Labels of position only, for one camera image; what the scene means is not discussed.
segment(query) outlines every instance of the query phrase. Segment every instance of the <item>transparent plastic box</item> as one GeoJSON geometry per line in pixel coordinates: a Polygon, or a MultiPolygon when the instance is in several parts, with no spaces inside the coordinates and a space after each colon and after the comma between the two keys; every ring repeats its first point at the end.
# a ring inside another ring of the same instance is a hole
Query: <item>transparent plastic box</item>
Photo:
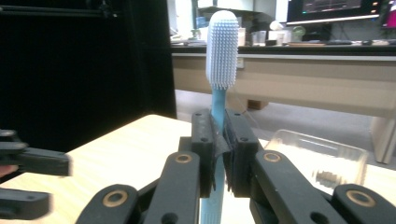
{"type": "Polygon", "coordinates": [[[311,184],[332,194],[342,184],[363,185],[368,152],[287,130],[277,131],[265,149],[283,153],[311,184]]]}

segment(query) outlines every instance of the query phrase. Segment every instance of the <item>monitor screen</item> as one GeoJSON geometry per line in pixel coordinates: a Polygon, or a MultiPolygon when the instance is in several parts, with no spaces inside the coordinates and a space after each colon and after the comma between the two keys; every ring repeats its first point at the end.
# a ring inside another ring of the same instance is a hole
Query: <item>monitor screen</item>
{"type": "Polygon", "coordinates": [[[290,0],[287,25],[377,18],[381,0],[290,0]]]}
{"type": "Polygon", "coordinates": [[[390,0],[384,17],[382,19],[383,28],[396,29],[396,1],[390,0]]]}

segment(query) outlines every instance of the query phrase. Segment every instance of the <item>table surface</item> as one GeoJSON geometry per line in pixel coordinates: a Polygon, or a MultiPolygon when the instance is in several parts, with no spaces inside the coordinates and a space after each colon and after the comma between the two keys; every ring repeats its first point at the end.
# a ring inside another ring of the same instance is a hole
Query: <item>table surface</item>
{"type": "MultiPolygon", "coordinates": [[[[157,179],[166,158],[177,151],[180,136],[191,136],[185,121],[149,115],[68,153],[72,174],[67,177],[23,174],[1,185],[6,189],[49,192],[51,211],[35,223],[75,223],[82,209],[100,189],[124,184],[141,189],[157,179]]],[[[396,204],[392,190],[396,172],[367,167],[365,186],[396,204]]],[[[222,223],[254,223],[248,199],[224,193],[222,223]]],[[[2,223],[15,223],[1,220],[2,223]]]]}

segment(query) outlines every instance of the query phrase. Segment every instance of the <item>black 3d-printed part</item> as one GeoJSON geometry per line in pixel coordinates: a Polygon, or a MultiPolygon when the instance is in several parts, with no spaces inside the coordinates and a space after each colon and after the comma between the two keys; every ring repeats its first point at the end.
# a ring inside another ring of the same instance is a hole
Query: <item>black 3d-printed part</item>
{"type": "Polygon", "coordinates": [[[396,221],[395,206],[363,186],[337,186],[332,205],[348,223],[386,224],[396,221]]]}
{"type": "Polygon", "coordinates": [[[279,223],[346,223],[283,154],[259,151],[253,172],[279,223]]]}
{"type": "Polygon", "coordinates": [[[191,151],[198,154],[201,160],[201,197],[208,198],[214,178],[215,158],[214,133],[209,110],[204,109],[195,112],[191,117],[191,125],[191,151]]]}
{"type": "Polygon", "coordinates": [[[198,223],[199,160],[189,151],[168,157],[144,223],[198,223]]]}
{"type": "Polygon", "coordinates": [[[50,195],[44,192],[0,189],[0,219],[32,220],[50,210],[50,195]]]}
{"type": "Polygon", "coordinates": [[[259,139],[251,131],[247,120],[238,112],[226,109],[224,137],[231,152],[224,154],[229,188],[235,197],[250,197],[250,164],[259,148],[259,139]]]}
{"type": "Polygon", "coordinates": [[[138,223],[134,216],[137,191],[127,185],[112,185],[97,192],[79,215],[77,224],[138,223]]]}
{"type": "Polygon", "coordinates": [[[69,158],[63,152],[27,147],[16,157],[22,172],[69,175],[69,158]]]}

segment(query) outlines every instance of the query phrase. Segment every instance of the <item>white toothbrush bristles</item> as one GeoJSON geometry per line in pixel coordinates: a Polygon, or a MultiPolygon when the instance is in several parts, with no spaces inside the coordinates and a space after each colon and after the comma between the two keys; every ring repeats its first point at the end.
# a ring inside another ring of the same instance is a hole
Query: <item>white toothbrush bristles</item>
{"type": "Polygon", "coordinates": [[[218,11],[210,19],[206,77],[210,85],[218,90],[227,90],[235,83],[238,28],[238,20],[230,11],[218,11]]]}

